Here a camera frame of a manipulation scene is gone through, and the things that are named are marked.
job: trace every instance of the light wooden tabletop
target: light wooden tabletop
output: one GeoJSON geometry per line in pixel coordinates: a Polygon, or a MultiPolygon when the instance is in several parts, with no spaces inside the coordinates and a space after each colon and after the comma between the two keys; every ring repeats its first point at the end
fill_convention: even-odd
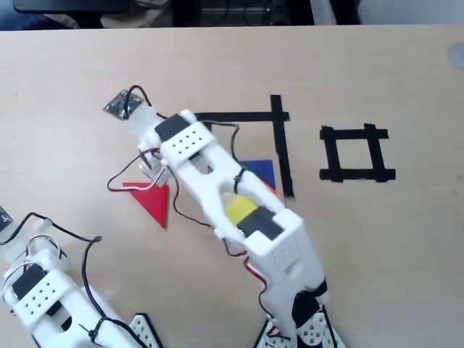
{"type": "MultiPolygon", "coordinates": [[[[266,111],[280,94],[296,193],[286,203],[307,221],[348,347],[458,347],[464,72],[447,50],[459,41],[462,26],[0,33],[0,205],[17,220],[37,211],[101,234],[92,284],[124,320],[148,312],[166,347],[251,347],[264,315],[241,263],[211,231],[173,212],[164,231],[129,194],[106,190],[137,141],[102,107],[134,83],[167,115],[266,111]],[[381,149],[397,179],[319,179],[321,126],[363,123],[388,129],[381,149]]],[[[227,146],[230,133],[217,133],[227,146]]],[[[244,160],[278,163],[271,124],[243,125],[236,147],[244,160]]],[[[345,167],[369,166],[365,141],[339,152],[345,167]]],[[[179,205],[201,217],[185,191],[179,205]]],[[[84,246],[55,235],[78,280],[84,246]]],[[[5,306],[0,339],[33,347],[5,306]]]]}

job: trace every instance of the black tape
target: black tape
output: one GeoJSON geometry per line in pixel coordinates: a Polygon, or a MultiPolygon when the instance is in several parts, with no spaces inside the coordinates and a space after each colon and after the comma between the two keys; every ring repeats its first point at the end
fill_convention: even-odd
{"type": "Polygon", "coordinates": [[[323,126],[320,130],[320,139],[326,145],[328,169],[321,169],[321,180],[330,180],[342,183],[343,180],[375,180],[385,183],[396,179],[395,169],[386,169],[379,139],[388,139],[387,129],[377,129],[375,125],[364,124],[364,129],[334,130],[323,126]],[[340,168],[339,150],[337,140],[365,139],[368,142],[372,169],[342,169],[340,168]]]}
{"type": "Polygon", "coordinates": [[[198,112],[196,113],[196,118],[200,121],[210,120],[230,123],[272,122],[275,151],[277,153],[281,169],[283,195],[287,197],[295,197],[284,126],[286,121],[290,121],[290,115],[288,112],[284,112],[282,107],[282,98],[279,95],[270,96],[270,108],[270,112],[198,112]]]}

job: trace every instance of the blue triangle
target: blue triangle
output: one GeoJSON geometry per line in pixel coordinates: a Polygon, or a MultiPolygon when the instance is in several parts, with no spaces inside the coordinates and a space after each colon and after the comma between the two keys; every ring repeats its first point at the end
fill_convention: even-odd
{"type": "Polygon", "coordinates": [[[257,161],[241,161],[241,163],[256,174],[256,176],[264,180],[270,187],[276,189],[273,161],[270,159],[260,159],[257,161]]]}

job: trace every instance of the red shape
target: red shape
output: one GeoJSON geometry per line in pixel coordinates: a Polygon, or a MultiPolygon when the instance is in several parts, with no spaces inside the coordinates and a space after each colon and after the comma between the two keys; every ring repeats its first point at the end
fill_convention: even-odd
{"type": "MultiPolygon", "coordinates": [[[[147,187],[150,183],[123,183],[124,187],[147,187]]],[[[167,226],[167,206],[169,204],[169,186],[157,186],[146,191],[131,191],[133,198],[163,227],[167,226]]]]}

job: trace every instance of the cable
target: cable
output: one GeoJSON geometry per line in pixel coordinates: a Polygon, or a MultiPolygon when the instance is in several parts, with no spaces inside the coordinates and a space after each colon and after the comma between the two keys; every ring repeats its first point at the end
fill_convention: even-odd
{"type": "Polygon", "coordinates": [[[247,257],[245,259],[244,266],[252,275],[254,275],[256,278],[258,278],[264,284],[263,290],[261,290],[260,294],[258,295],[258,302],[260,303],[260,306],[261,306],[262,310],[264,310],[266,312],[266,314],[271,317],[271,319],[274,319],[274,316],[268,310],[266,310],[266,308],[262,305],[262,301],[261,301],[261,296],[266,292],[266,290],[268,290],[268,281],[266,281],[266,279],[262,275],[260,275],[258,273],[258,271],[255,270],[249,264],[249,257],[247,257]]]}
{"type": "Polygon", "coordinates": [[[213,27],[217,27],[219,24],[222,24],[224,22],[224,20],[229,15],[229,12],[231,11],[231,3],[232,3],[232,0],[227,0],[226,6],[225,6],[225,12],[223,16],[214,25],[212,25],[213,27]]]}
{"type": "Polygon", "coordinates": [[[140,152],[136,157],[134,157],[118,174],[112,176],[108,182],[107,182],[107,189],[111,192],[129,192],[129,191],[134,191],[134,190],[137,190],[137,191],[145,191],[147,190],[148,188],[139,188],[139,187],[132,187],[132,188],[127,188],[127,187],[123,187],[123,188],[112,188],[111,187],[111,183],[113,182],[114,179],[116,179],[117,177],[119,177],[121,174],[123,174],[136,160],[138,160],[139,158],[145,156],[146,154],[148,153],[154,153],[154,152],[159,152],[159,149],[158,148],[155,148],[155,147],[152,147],[150,149],[147,149],[145,151],[142,151],[140,152]]]}
{"type": "Polygon", "coordinates": [[[326,306],[324,305],[322,306],[322,312],[324,313],[324,316],[326,317],[327,327],[328,327],[329,332],[331,333],[333,348],[337,348],[338,344],[336,343],[334,330],[332,329],[331,321],[328,319],[327,309],[326,309],[326,306]]]}
{"type": "MultiPolygon", "coordinates": [[[[124,119],[125,120],[129,119],[129,100],[131,98],[132,92],[134,90],[136,90],[136,89],[138,89],[144,95],[146,104],[149,107],[152,107],[152,102],[150,101],[150,99],[149,99],[148,95],[146,94],[145,90],[139,85],[133,85],[128,89],[128,93],[125,95],[125,99],[124,99],[124,119]]],[[[166,116],[160,114],[159,112],[157,112],[157,116],[161,117],[161,118],[163,118],[165,120],[167,118],[166,116]]]]}
{"type": "Polygon", "coordinates": [[[199,221],[194,217],[190,217],[179,210],[179,208],[177,207],[177,198],[179,197],[179,193],[181,192],[181,185],[179,184],[179,179],[177,179],[177,176],[175,176],[173,170],[170,167],[167,167],[167,169],[171,172],[171,175],[173,176],[175,181],[175,195],[173,199],[174,211],[177,212],[180,216],[183,216],[185,219],[189,219],[190,221],[198,223],[199,225],[202,225],[204,227],[212,228],[212,226],[209,223],[203,223],[202,221],[199,221]]]}
{"type": "Polygon", "coordinates": [[[158,182],[158,180],[161,178],[161,175],[164,172],[165,172],[165,167],[162,167],[157,177],[146,187],[125,186],[125,187],[120,187],[120,188],[109,188],[109,190],[111,192],[148,191],[158,182]]]}
{"type": "Polygon", "coordinates": [[[51,219],[43,216],[43,215],[40,215],[40,214],[37,214],[36,212],[30,212],[29,214],[26,215],[26,217],[24,219],[22,219],[21,223],[18,225],[18,227],[16,228],[16,230],[14,230],[14,232],[12,233],[12,235],[6,240],[6,241],[3,241],[3,242],[0,242],[0,246],[2,245],[7,245],[9,242],[11,242],[13,239],[16,238],[16,236],[20,233],[20,231],[22,230],[22,228],[24,227],[24,225],[27,223],[27,221],[31,218],[31,217],[35,217],[35,218],[38,218],[38,219],[42,219],[42,220],[49,220],[51,221],[51,225],[53,227],[55,227],[57,230],[63,232],[63,233],[66,233],[67,235],[69,236],[72,236],[76,239],[79,239],[80,241],[86,241],[86,242],[90,242],[91,240],[90,239],[87,239],[87,238],[84,238],[82,236],[79,236],[78,234],[75,234],[71,231],[68,231],[67,229],[61,227],[61,226],[58,226],[56,223],[54,223],[51,219]]]}
{"type": "Polygon", "coordinates": [[[232,154],[232,158],[240,164],[240,161],[237,159],[237,156],[235,154],[235,138],[237,137],[237,134],[239,133],[240,126],[237,125],[236,123],[218,122],[218,121],[212,121],[212,120],[201,120],[200,122],[211,123],[212,125],[221,125],[225,127],[235,128],[231,136],[231,154],[232,154]]]}
{"type": "Polygon", "coordinates": [[[222,239],[223,243],[224,243],[224,247],[225,247],[225,252],[227,253],[227,255],[229,255],[230,257],[234,257],[234,258],[240,258],[240,257],[244,257],[244,256],[247,256],[248,253],[246,250],[244,250],[243,252],[238,252],[236,254],[232,254],[231,253],[231,250],[229,249],[229,245],[227,244],[227,241],[223,238],[222,239]]]}
{"type": "Polygon", "coordinates": [[[107,315],[105,314],[105,312],[103,311],[103,308],[100,307],[100,305],[98,304],[98,302],[95,300],[95,297],[93,296],[92,294],[92,291],[90,289],[90,285],[88,284],[88,278],[87,278],[87,258],[88,258],[88,252],[90,251],[90,248],[92,247],[92,245],[94,245],[95,243],[98,243],[99,241],[102,241],[102,237],[101,236],[97,236],[95,237],[94,239],[92,239],[89,243],[88,243],[88,246],[86,247],[86,250],[84,252],[84,255],[82,257],[82,268],[81,268],[81,272],[82,272],[82,281],[84,283],[84,288],[86,290],[86,293],[87,293],[87,296],[88,296],[88,299],[90,300],[91,304],[95,307],[96,311],[102,316],[102,317],[106,317],[107,315]]]}
{"type": "Polygon", "coordinates": [[[103,310],[103,308],[100,306],[100,304],[96,301],[94,295],[92,294],[92,290],[90,288],[90,284],[88,283],[88,276],[87,276],[87,259],[88,259],[88,253],[91,249],[91,247],[95,244],[95,243],[98,243],[100,241],[102,241],[102,237],[101,236],[97,236],[95,237],[94,239],[92,239],[89,243],[88,243],[88,246],[86,247],[86,250],[84,252],[84,255],[83,255],[83,258],[82,258],[82,280],[83,280],[83,284],[84,284],[84,289],[86,290],[86,293],[87,293],[87,297],[88,299],[90,300],[91,304],[95,307],[96,311],[101,315],[101,318],[99,320],[99,322],[96,324],[95,328],[93,330],[90,330],[90,331],[87,331],[88,332],[88,335],[89,337],[91,338],[91,341],[92,343],[95,343],[95,339],[96,337],[98,336],[98,333],[99,333],[99,329],[100,327],[102,326],[102,323],[105,322],[105,321],[109,321],[110,323],[113,323],[115,324],[116,326],[119,326],[121,327],[122,329],[124,329],[125,331],[127,331],[130,336],[143,348],[148,348],[145,343],[142,342],[142,340],[140,340],[139,337],[137,337],[137,335],[132,331],[132,329],[130,328],[130,326],[124,322],[122,322],[121,320],[118,320],[118,319],[113,319],[113,318],[109,318],[107,317],[107,314],[105,313],[105,311],[103,310]]]}

